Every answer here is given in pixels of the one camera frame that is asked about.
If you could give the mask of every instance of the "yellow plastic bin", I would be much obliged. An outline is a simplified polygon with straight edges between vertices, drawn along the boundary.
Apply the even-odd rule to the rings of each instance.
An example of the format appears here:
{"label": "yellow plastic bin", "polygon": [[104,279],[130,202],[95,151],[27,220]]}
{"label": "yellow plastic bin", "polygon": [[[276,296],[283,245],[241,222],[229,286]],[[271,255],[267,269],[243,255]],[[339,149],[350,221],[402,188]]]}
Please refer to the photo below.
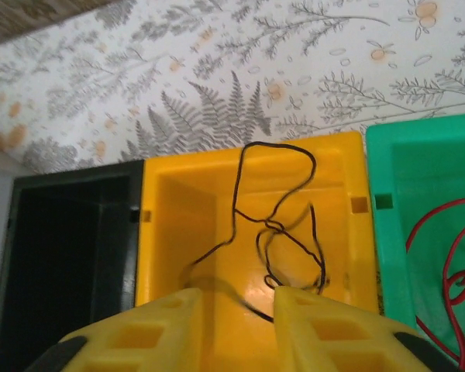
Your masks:
{"label": "yellow plastic bin", "polygon": [[[330,285],[323,295],[378,313],[374,238],[363,144],[359,133],[289,142],[317,160],[315,177],[280,207],[276,220],[289,225],[308,202]],[[231,206],[240,149],[146,160],[139,235],[136,305],[183,288],[183,269],[231,235]],[[307,157],[292,150],[247,150],[237,207],[265,218],[278,199],[306,179]],[[234,291],[273,315],[274,291],[255,250],[261,224],[238,217],[234,243],[200,263],[193,283],[204,290],[205,352],[202,370],[276,371],[274,326],[232,299]],[[315,251],[310,218],[290,233]],[[273,266],[299,287],[320,270],[285,237],[270,248]]]}
{"label": "yellow plastic bin", "polygon": [[[90,324],[26,372],[199,372],[203,296],[188,288]],[[408,326],[298,288],[274,295],[282,372],[458,372]]]}

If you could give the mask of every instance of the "tangled cable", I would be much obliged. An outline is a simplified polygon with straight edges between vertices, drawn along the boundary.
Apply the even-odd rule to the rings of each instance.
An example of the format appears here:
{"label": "tangled cable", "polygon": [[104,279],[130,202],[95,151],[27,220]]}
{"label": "tangled cable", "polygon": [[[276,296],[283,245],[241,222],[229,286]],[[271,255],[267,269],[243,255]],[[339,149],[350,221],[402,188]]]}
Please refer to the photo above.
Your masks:
{"label": "tangled cable", "polygon": [[[243,171],[243,163],[244,163],[245,154],[249,148],[254,147],[254,146],[270,147],[274,149],[293,150],[293,151],[304,154],[312,162],[312,168],[310,170],[309,176],[296,187],[292,188],[291,190],[286,191],[286,193],[282,195],[279,201],[277,201],[274,208],[272,209],[272,212],[265,219],[254,219],[248,216],[246,213],[241,212],[236,207],[236,204],[238,201],[239,184],[241,181],[241,174]],[[312,181],[313,177],[315,176],[316,167],[317,167],[317,162],[315,160],[315,157],[312,155],[312,153],[298,146],[293,146],[293,145],[288,145],[288,144],[283,144],[283,143],[265,143],[265,142],[260,142],[260,141],[248,143],[247,145],[245,145],[244,148],[241,149],[241,154],[239,155],[239,164],[238,164],[238,171],[236,173],[236,182],[234,184],[234,191],[232,193],[232,208],[231,208],[232,234],[227,240],[212,247],[203,256],[199,257],[197,260],[190,263],[188,265],[188,275],[191,275],[191,272],[196,265],[201,263],[203,260],[206,260],[213,253],[215,253],[219,248],[223,246],[228,246],[234,241],[234,239],[236,238],[236,234],[237,234],[236,215],[240,215],[247,221],[255,222],[255,223],[263,223],[265,225],[265,229],[260,230],[257,234],[257,237],[255,238],[255,247],[257,249],[257,255],[259,259],[261,260],[261,262],[265,265],[265,268],[267,270],[267,274],[263,277],[263,282],[265,283],[265,285],[271,289],[274,289],[276,285],[277,286],[286,285],[274,274],[272,267],[271,267],[271,263],[270,263],[270,257],[269,257],[269,247],[272,241],[274,240],[274,237],[278,235],[283,235],[289,238],[289,240],[292,241],[296,246],[301,248],[320,267],[320,275],[314,280],[313,284],[302,288],[305,290],[317,288],[317,293],[320,295],[324,287],[329,283],[329,281],[328,281],[326,269],[325,269],[326,259],[322,252],[322,248],[320,247],[319,241],[317,239],[315,209],[312,203],[308,204],[308,207],[306,208],[306,210],[290,226],[284,226],[281,222],[278,222],[273,219],[274,216],[277,214],[278,209],[286,201],[286,199],[288,199],[294,193],[300,191],[302,188],[304,188],[307,184],[309,184]],[[310,218],[312,221],[312,238],[315,244],[315,248],[317,249],[317,252],[319,254],[318,257],[315,253],[310,251],[304,244],[302,244],[298,239],[296,239],[294,236],[292,236],[288,232],[290,229],[293,229],[294,227],[296,227],[305,218],[308,212],[310,213]],[[262,247],[261,246],[262,236],[267,233],[270,233],[270,235],[268,236],[265,245]],[[254,314],[260,316],[262,319],[267,320],[268,322],[274,322],[274,319],[271,316],[258,310],[257,308],[249,304],[246,300],[240,299],[240,301],[243,306],[248,308]]]}
{"label": "tangled cable", "polygon": [[[410,232],[410,236],[408,237],[407,242],[406,242],[406,251],[408,252],[410,250],[410,247],[412,246],[412,243],[413,243],[413,239],[417,235],[417,232],[424,225],[424,223],[426,223],[431,217],[433,217],[434,215],[442,211],[447,210],[448,208],[452,208],[457,205],[463,205],[463,204],[465,204],[465,198],[453,200],[437,208],[434,208],[432,211],[424,215],[415,224],[415,226],[412,229],[412,232]],[[458,236],[453,241],[453,245],[451,246],[451,249],[449,250],[448,257],[446,258],[446,262],[443,268],[443,298],[444,298],[445,308],[448,314],[449,321],[451,322],[451,325],[453,326],[453,331],[455,332],[456,341],[458,342],[458,346],[460,348],[460,356],[457,356],[444,343],[442,343],[437,338],[437,336],[435,336],[432,333],[432,331],[424,324],[424,322],[419,317],[416,317],[418,326],[422,328],[422,330],[427,334],[427,336],[429,336],[429,338],[442,351],[444,351],[446,354],[452,357],[456,362],[458,362],[458,365],[461,370],[465,370],[465,335],[463,334],[463,330],[461,329],[460,324],[458,323],[458,320],[456,319],[455,313],[453,311],[453,306],[461,304],[462,302],[465,301],[465,288],[455,298],[450,297],[450,288],[454,284],[465,286],[465,270],[461,270],[453,274],[451,277],[448,277],[448,270],[450,268],[450,264],[453,259],[453,255],[456,251],[456,248],[460,244],[460,241],[462,240],[463,237],[465,237],[465,227],[462,229],[460,234],[458,234]]]}

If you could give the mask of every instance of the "plastic container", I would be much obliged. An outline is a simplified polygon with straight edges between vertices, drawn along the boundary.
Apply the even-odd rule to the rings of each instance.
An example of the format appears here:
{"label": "plastic container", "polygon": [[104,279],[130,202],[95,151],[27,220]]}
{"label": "plastic container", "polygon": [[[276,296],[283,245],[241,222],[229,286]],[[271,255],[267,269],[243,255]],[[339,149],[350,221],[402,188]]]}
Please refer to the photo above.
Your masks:
{"label": "plastic container", "polygon": [[282,371],[454,372],[410,327],[297,288],[275,295]]}
{"label": "plastic container", "polygon": [[[65,336],[27,372],[59,370],[60,363],[66,364],[63,372],[199,372],[201,299],[198,289],[189,288],[88,325]],[[81,349],[69,360],[73,343]]]}
{"label": "plastic container", "polygon": [[143,161],[15,180],[0,273],[0,371],[134,306]]}
{"label": "plastic container", "polygon": [[[432,217],[408,255],[405,242],[423,215],[465,197],[465,115],[370,127],[367,156],[385,314],[412,327],[417,315],[458,353],[441,280],[446,256],[465,226],[465,205]],[[459,270],[465,270],[465,239],[450,273]],[[465,332],[465,302],[454,312]]]}
{"label": "plastic container", "polygon": [[[290,142],[315,155],[315,178],[292,195],[277,219],[295,221],[308,201],[330,285],[323,294],[377,312],[374,241],[362,139],[359,133]],[[136,304],[181,289],[183,269],[231,235],[231,204],[239,149],[146,160]],[[265,218],[286,190],[306,179],[311,163],[290,150],[253,147],[246,152],[237,207]],[[315,250],[310,218],[291,233]],[[237,219],[234,243],[195,268],[192,284],[204,290],[203,370],[278,370],[274,327],[233,300],[243,296],[272,315],[274,291],[255,250],[263,226]],[[312,283],[319,268],[286,241],[272,243],[272,261],[294,286]]]}
{"label": "plastic container", "polygon": [[[199,372],[203,296],[184,289],[88,325],[50,347],[26,372]],[[404,324],[297,288],[275,291],[285,372],[457,372]]]}

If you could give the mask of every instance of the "floral wallpaper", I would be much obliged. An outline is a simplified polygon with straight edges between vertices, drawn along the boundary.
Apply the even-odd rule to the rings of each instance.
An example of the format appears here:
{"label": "floral wallpaper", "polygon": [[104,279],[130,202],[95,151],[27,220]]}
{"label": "floral wallpaper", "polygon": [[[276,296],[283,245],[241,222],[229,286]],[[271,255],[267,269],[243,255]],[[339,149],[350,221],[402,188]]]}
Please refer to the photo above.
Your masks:
{"label": "floral wallpaper", "polygon": [[125,0],[0,45],[37,172],[465,112],[465,0]]}

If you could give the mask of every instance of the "square slot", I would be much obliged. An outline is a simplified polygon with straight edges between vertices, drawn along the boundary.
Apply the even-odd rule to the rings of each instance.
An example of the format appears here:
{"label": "square slot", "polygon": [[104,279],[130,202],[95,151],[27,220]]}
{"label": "square slot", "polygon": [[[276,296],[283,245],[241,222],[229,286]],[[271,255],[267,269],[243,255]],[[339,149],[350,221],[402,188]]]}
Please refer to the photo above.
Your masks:
{"label": "square slot", "polygon": [[375,208],[376,209],[393,209],[393,195],[391,194],[375,195]]}
{"label": "square slot", "polygon": [[143,217],[141,219],[143,222],[150,222],[152,220],[152,212],[143,211]]}
{"label": "square slot", "polygon": [[301,297],[297,297],[296,298],[296,303],[298,305],[315,305],[315,303],[313,301],[310,301],[306,298],[301,298]]}
{"label": "square slot", "polygon": [[180,298],[172,298],[170,300],[165,301],[162,306],[165,308],[178,308],[181,305],[183,305],[183,300],[181,300]]}
{"label": "square slot", "polygon": [[359,196],[357,198],[351,198],[351,212],[356,213],[368,213],[369,205],[367,203],[367,198],[364,196]]}
{"label": "square slot", "polygon": [[315,319],[312,325],[322,341],[369,339],[370,334],[353,321],[346,319]]}
{"label": "square slot", "polygon": [[131,223],[138,223],[140,221],[139,209],[132,209],[131,211],[129,211],[129,221]]}
{"label": "square slot", "polygon": [[365,370],[366,372],[398,372],[401,369],[384,352],[332,352],[331,359],[339,372],[354,372]]}
{"label": "square slot", "polygon": [[161,325],[128,324],[117,336],[114,349],[153,349],[164,333]]}

